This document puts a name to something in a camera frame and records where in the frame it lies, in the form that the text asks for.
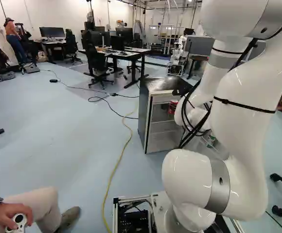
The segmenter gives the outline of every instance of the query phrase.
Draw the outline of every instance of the computer monitor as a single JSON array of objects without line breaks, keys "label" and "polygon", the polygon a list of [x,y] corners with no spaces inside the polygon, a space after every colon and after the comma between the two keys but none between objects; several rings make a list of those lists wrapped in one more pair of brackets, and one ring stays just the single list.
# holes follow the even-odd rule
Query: computer monitor
[{"label": "computer monitor", "polygon": [[193,34],[195,34],[195,31],[194,31],[193,28],[185,28],[184,34],[185,35],[193,35]]},{"label": "computer monitor", "polygon": [[114,49],[114,50],[124,51],[124,49],[125,49],[124,37],[123,36],[117,36],[117,35],[111,36],[111,46],[112,46],[112,49]]},{"label": "computer monitor", "polygon": [[98,31],[89,30],[91,34],[91,40],[94,46],[102,47],[102,33]]},{"label": "computer monitor", "polygon": [[104,46],[111,46],[111,36],[110,32],[102,32],[102,36],[104,38]]},{"label": "computer monitor", "polygon": [[63,28],[40,27],[42,37],[65,37]]},{"label": "computer monitor", "polygon": [[189,35],[184,50],[190,54],[210,56],[213,43],[214,39],[209,36]]},{"label": "computer monitor", "polygon": [[124,42],[130,44],[133,41],[133,30],[132,28],[116,28],[116,35],[124,37]]},{"label": "computer monitor", "polygon": [[104,26],[95,26],[95,31],[105,32],[106,28]]},{"label": "computer monitor", "polygon": [[82,33],[83,47],[87,44],[93,44],[94,46],[102,46],[102,33],[92,30],[87,30]]}]

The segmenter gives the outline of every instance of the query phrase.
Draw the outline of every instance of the black cable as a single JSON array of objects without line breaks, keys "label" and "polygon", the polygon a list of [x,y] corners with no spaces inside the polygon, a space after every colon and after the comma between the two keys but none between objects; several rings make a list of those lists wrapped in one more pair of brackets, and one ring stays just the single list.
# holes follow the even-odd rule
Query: black cable
[{"label": "black cable", "polygon": [[65,84],[64,82],[61,81],[61,79],[57,76],[57,74],[53,71],[53,70],[45,70],[45,69],[41,69],[41,71],[48,71],[48,72],[52,72],[55,74],[55,77],[59,80],[60,83],[62,83],[64,86],[68,87],[68,88],[73,88],[73,89],[82,89],[82,90],[86,90],[86,91],[94,91],[94,92],[99,92],[99,93],[104,93],[104,94],[108,94],[105,91],[97,91],[97,90],[92,90],[92,89],[86,89],[86,88],[82,88],[82,87],[75,87],[75,86],[69,86],[67,84]]},{"label": "black cable", "polygon": [[[185,97],[183,104],[182,104],[182,108],[181,108],[181,117],[182,117],[182,122],[184,124],[184,127],[188,130],[188,134],[180,141],[179,144],[179,148],[183,148],[189,141],[191,141],[191,139],[194,136],[204,136],[209,130],[205,130],[205,131],[200,131],[200,129],[202,128],[203,124],[206,122],[208,115],[210,114],[210,109],[208,110],[207,114],[203,117],[203,119],[194,127],[188,117],[187,117],[187,113],[186,113],[186,104],[187,102],[190,103],[190,105],[194,108],[194,106],[192,105],[192,103],[189,101],[189,98],[191,96],[191,94],[196,90],[196,88],[199,86],[200,84],[200,80],[193,86],[193,88],[189,91],[189,93],[187,94],[187,96]],[[188,125],[186,124],[186,122],[184,121],[184,117],[186,118],[189,126],[192,128],[192,130],[189,129]]]},{"label": "black cable", "polygon": [[139,210],[140,212],[142,212],[137,206],[135,206],[135,208],[136,208],[137,210]]},{"label": "black cable", "polygon": [[[90,100],[93,99],[93,98],[98,98],[99,100],[90,101]],[[119,115],[120,117],[125,117],[125,116],[120,115],[120,114],[119,114],[118,112],[116,112],[114,109],[112,109],[111,105],[109,104],[109,102],[108,102],[107,100],[105,100],[105,98],[106,98],[106,97],[101,98],[101,97],[99,97],[99,96],[93,96],[93,97],[90,97],[90,98],[88,99],[88,102],[95,103],[95,102],[98,102],[98,101],[103,100],[103,101],[107,102],[108,106],[110,107],[110,109],[111,109],[113,112],[115,112],[115,113],[116,113],[117,115]],[[128,119],[136,119],[136,120],[139,119],[139,118],[134,118],[134,117],[125,117],[125,118],[128,118]]]},{"label": "black cable", "polygon": [[181,149],[181,148],[183,148],[183,147],[185,147],[192,139],[193,139],[193,137],[195,137],[196,135],[197,135],[197,133],[198,133],[198,131],[201,129],[201,127],[204,125],[204,123],[206,122],[206,120],[207,120],[207,118],[208,118],[208,116],[210,115],[210,110],[206,113],[206,115],[201,119],[201,121],[200,122],[198,122],[198,124],[196,125],[196,130],[192,133],[192,134],[189,134],[189,137],[188,137],[188,139],[185,141],[185,140],[183,140],[183,142],[179,145],[179,148]]},{"label": "black cable", "polygon": [[207,105],[207,103],[204,103],[205,108],[209,111],[209,106]]},{"label": "black cable", "polygon": [[[117,115],[119,115],[120,117],[125,117],[125,116],[120,115],[120,114],[117,113],[114,109],[112,109],[111,105],[108,103],[107,100],[105,100],[105,98],[107,98],[107,97],[109,97],[109,96],[121,96],[121,97],[125,97],[125,98],[137,98],[137,97],[139,97],[139,96],[124,96],[124,95],[119,95],[119,94],[117,94],[117,93],[109,94],[109,93],[107,93],[107,92],[105,92],[105,91],[97,91],[97,90],[91,90],[91,89],[86,89],[86,88],[82,88],[82,87],[68,86],[68,85],[66,85],[64,82],[62,82],[60,78],[58,78],[57,74],[56,74],[53,70],[50,70],[50,69],[49,69],[49,70],[41,69],[41,70],[42,70],[42,71],[49,71],[49,72],[54,73],[55,76],[56,76],[56,78],[58,79],[58,81],[59,81],[60,83],[62,83],[64,86],[68,87],[68,88],[82,89],[82,90],[86,90],[86,91],[95,91],[95,92],[100,92],[100,93],[107,94],[106,96],[104,96],[104,97],[102,97],[102,98],[99,97],[99,96],[90,97],[90,98],[88,99],[88,102],[95,103],[95,102],[99,102],[99,101],[101,101],[101,100],[104,100],[105,102],[107,102],[107,104],[108,104],[108,106],[110,107],[110,109],[111,109],[113,112],[115,112]],[[125,117],[125,118],[128,118],[128,119],[139,119],[139,118],[134,118],[134,117]]]},{"label": "black cable", "polygon": [[236,68],[239,66],[239,64],[241,63],[241,61],[244,59],[244,57],[250,52],[250,50],[255,47],[255,45],[257,44],[258,39],[257,38],[253,38],[251,40],[251,42],[248,44],[247,48],[245,49],[245,51],[242,53],[242,55],[240,55],[240,57],[238,58],[237,62],[232,66],[231,69],[229,69],[229,71],[231,71],[232,69]]},{"label": "black cable", "polygon": [[0,0],[0,5],[1,5],[1,8],[2,8],[2,10],[3,10],[3,13],[4,13],[4,16],[5,16],[5,19],[7,18],[7,16],[6,16],[6,13],[5,13],[5,10],[4,10],[4,7],[3,7],[3,4],[2,4],[2,2],[1,2],[1,0]]},{"label": "black cable", "polygon": [[139,96],[123,96],[123,95],[119,95],[116,93],[111,94],[111,96],[122,96],[122,97],[126,97],[126,98],[138,98]]}]

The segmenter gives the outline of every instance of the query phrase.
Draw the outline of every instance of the black office chair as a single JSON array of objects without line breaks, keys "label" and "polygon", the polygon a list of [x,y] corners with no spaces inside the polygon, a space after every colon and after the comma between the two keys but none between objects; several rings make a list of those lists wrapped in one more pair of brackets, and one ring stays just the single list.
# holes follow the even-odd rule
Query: black office chair
[{"label": "black office chair", "polygon": [[[131,73],[131,68],[132,68],[132,66],[127,66],[127,73],[128,74]],[[139,73],[141,72],[141,66],[136,65],[136,69],[139,71]]]},{"label": "black office chair", "polygon": [[75,35],[73,34],[71,29],[65,29],[65,32],[66,32],[65,40],[67,42],[66,46],[64,47],[65,55],[70,57],[71,63],[75,63],[75,61],[83,63],[83,61],[77,57],[78,47],[77,47]]},{"label": "black office chair", "polygon": [[89,73],[85,72],[84,74],[93,77],[93,79],[91,79],[92,83],[89,83],[88,87],[91,88],[92,85],[100,83],[102,89],[105,89],[104,82],[112,83],[113,85],[114,81],[106,79],[109,73],[107,73],[108,68],[104,54],[98,53],[93,44],[87,44],[85,50],[88,59]]}]

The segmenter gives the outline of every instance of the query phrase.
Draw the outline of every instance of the person's hand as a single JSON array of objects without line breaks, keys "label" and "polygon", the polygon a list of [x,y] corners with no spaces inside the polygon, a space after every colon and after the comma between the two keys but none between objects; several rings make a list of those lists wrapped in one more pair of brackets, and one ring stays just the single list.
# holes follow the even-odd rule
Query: person's hand
[{"label": "person's hand", "polygon": [[0,225],[3,227],[9,227],[16,230],[17,224],[12,220],[16,214],[25,214],[28,219],[28,226],[33,224],[32,209],[29,206],[23,204],[0,204]]}]

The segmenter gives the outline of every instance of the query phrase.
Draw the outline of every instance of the white machine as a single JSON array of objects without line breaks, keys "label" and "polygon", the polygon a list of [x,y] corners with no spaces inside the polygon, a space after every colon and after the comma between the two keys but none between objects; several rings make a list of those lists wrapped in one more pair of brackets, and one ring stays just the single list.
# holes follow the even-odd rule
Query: white machine
[{"label": "white machine", "polygon": [[180,36],[178,42],[175,42],[175,44],[178,44],[178,49],[173,50],[173,56],[175,57],[176,60],[179,60],[180,57],[183,55],[183,46],[187,40],[187,37],[182,35]]},{"label": "white machine", "polygon": [[[201,22],[216,40],[185,109],[196,125],[196,118],[206,114],[199,106],[213,101],[207,123],[230,156],[210,160],[176,149],[165,157],[162,179],[171,211],[191,232],[208,228],[216,214],[247,221],[264,213],[268,190],[262,145],[282,95],[282,1],[203,0]],[[267,39],[264,53],[229,72],[253,38]],[[178,125],[187,123],[181,115],[184,100],[176,108]],[[166,232],[175,232],[164,224]]]}]

